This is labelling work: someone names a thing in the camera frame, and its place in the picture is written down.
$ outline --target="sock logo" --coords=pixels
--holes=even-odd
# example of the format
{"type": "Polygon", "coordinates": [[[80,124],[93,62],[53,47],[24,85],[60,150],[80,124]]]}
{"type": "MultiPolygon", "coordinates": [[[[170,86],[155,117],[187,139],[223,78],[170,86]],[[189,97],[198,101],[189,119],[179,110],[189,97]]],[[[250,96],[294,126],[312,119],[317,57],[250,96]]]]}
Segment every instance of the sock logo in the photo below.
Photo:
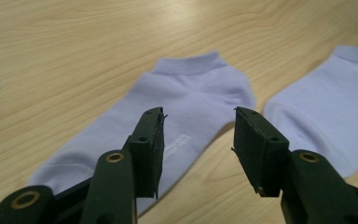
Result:
{"type": "Polygon", "coordinates": [[[167,145],[164,149],[164,160],[168,159],[175,151],[182,145],[186,144],[190,140],[190,136],[187,134],[181,134],[172,143],[167,145]]]}

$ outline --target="fabric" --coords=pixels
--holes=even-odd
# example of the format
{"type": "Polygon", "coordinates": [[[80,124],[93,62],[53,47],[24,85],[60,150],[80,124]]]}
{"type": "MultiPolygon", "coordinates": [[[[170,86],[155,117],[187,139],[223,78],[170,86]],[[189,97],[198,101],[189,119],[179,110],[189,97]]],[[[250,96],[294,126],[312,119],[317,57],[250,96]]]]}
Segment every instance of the fabric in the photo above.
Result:
{"type": "Polygon", "coordinates": [[[358,48],[328,60],[267,102],[265,117],[290,149],[324,155],[343,177],[358,169],[358,48]]]}
{"type": "MultiPolygon", "coordinates": [[[[123,147],[143,112],[162,106],[168,115],[159,183],[163,195],[220,129],[234,121],[233,108],[238,105],[255,106],[248,80],[216,51],[186,59],[161,59],[116,105],[38,168],[29,185],[46,185],[57,194],[91,177],[98,158],[123,147]]],[[[154,202],[138,199],[138,214],[154,202]]]]}

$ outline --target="sock cuff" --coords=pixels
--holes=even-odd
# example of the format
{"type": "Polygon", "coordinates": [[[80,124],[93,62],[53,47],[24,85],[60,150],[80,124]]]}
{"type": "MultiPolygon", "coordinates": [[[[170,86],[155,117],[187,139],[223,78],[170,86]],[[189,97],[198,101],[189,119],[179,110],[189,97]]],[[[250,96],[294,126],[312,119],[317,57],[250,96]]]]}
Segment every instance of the sock cuff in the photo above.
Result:
{"type": "Polygon", "coordinates": [[[162,58],[153,68],[154,74],[192,76],[203,74],[215,68],[227,66],[217,50],[189,58],[162,58]]]}
{"type": "Polygon", "coordinates": [[[358,63],[358,48],[351,46],[338,46],[334,49],[333,54],[338,58],[358,63]]]}

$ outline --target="wooden surface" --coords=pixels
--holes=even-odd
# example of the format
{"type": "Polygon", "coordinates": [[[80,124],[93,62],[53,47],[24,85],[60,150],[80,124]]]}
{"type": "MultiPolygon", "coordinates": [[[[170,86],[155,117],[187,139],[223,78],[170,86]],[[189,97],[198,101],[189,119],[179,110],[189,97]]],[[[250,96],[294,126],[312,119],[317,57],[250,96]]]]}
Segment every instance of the wooden surface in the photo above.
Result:
{"type": "MultiPolygon", "coordinates": [[[[257,110],[336,45],[358,46],[358,0],[0,1],[0,201],[161,57],[219,50],[257,110]]],[[[232,146],[232,127],[139,223],[283,223],[232,146]]],[[[358,172],[348,179],[358,186],[358,172]]]]}

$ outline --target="lavender sock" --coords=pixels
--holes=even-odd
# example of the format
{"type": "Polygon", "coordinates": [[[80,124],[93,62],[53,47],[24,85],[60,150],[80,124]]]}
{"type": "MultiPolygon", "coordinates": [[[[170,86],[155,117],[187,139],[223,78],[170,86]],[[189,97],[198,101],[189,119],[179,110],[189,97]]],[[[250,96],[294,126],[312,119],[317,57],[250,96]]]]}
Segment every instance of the lavender sock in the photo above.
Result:
{"type": "Polygon", "coordinates": [[[266,118],[290,149],[324,155],[343,176],[358,169],[358,48],[337,47],[330,58],[272,97],[266,118]]]}
{"type": "MultiPolygon", "coordinates": [[[[176,183],[235,117],[236,106],[253,108],[246,76],[214,51],[186,59],[161,59],[130,92],[88,128],[60,148],[31,176],[30,185],[46,185],[55,194],[92,176],[106,151],[121,149],[147,109],[163,106],[165,152],[160,195],[176,183]]],[[[155,200],[138,199],[138,214],[155,200]]]]}

